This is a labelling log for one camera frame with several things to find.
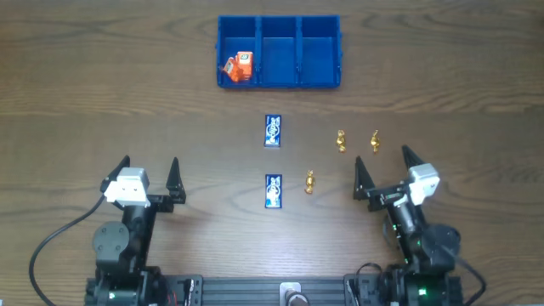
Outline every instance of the wooden table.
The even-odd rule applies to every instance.
[[[338,90],[218,88],[218,14],[303,12],[342,16]],[[352,200],[354,159],[393,184],[408,144],[440,172],[424,212],[461,232],[461,255],[489,283],[479,304],[541,303],[543,14],[536,0],[1,2],[0,299],[41,304],[27,274],[34,248],[93,205],[125,154],[155,193],[180,160],[187,205],[157,217],[148,261],[166,274],[344,275],[399,263],[384,212]],[[263,148],[267,113],[283,115],[280,150]],[[303,192],[309,169],[313,195]],[[281,210],[264,209],[266,173],[283,174]],[[44,248],[37,280],[53,301],[82,304],[94,231],[120,217],[103,204]],[[465,296],[475,292],[457,273]]]

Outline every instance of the blue container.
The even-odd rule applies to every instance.
[[[340,17],[219,16],[217,76],[222,88],[336,88],[342,79]],[[222,69],[238,51],[253,52],[249,81]]]

